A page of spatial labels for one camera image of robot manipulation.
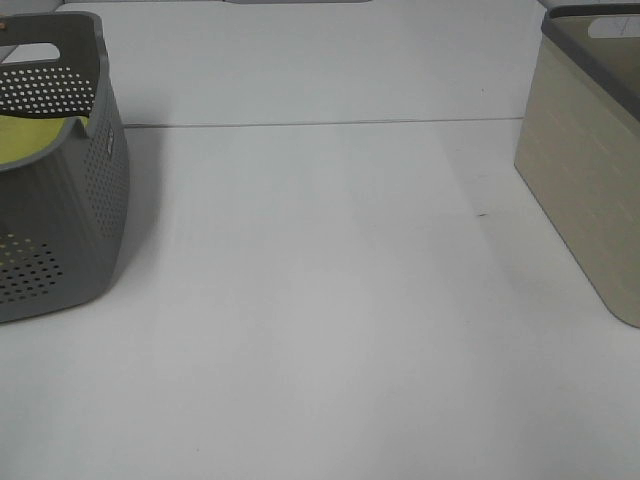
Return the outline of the grey perforated plastic basket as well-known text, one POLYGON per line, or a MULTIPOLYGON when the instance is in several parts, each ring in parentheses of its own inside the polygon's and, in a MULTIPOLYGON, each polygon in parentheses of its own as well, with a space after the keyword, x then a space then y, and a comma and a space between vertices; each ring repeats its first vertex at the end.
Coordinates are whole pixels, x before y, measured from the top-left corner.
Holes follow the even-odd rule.
POLYGON ((86 116, 57 152, 1 170, 1 318, 19 321, 102 295, 129 201, 129 154, 102 23, 88 12, 16 14, 5 47, 51 44, 55 59, 1 67, 1 116, 86 116))

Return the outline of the beige storage bin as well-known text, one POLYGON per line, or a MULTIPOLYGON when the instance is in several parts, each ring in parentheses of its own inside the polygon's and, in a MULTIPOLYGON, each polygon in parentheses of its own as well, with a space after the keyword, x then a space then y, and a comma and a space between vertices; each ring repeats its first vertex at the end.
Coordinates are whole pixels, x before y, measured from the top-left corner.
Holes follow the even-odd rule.
POLYGON ((546 11, 514 166, 607 310, 639 325, 636 3, 546 11))

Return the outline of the yellow towel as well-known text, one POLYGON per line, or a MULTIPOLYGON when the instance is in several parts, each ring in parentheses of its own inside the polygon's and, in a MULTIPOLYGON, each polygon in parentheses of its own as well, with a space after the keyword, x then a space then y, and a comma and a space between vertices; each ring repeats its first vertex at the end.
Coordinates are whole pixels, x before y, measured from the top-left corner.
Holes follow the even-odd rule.
POLYGON ((77 134, 75 125, 84 130, 86 116, 67 118, 21 118, 1 116, 1 170, 33 163, 57 152, 77 134))

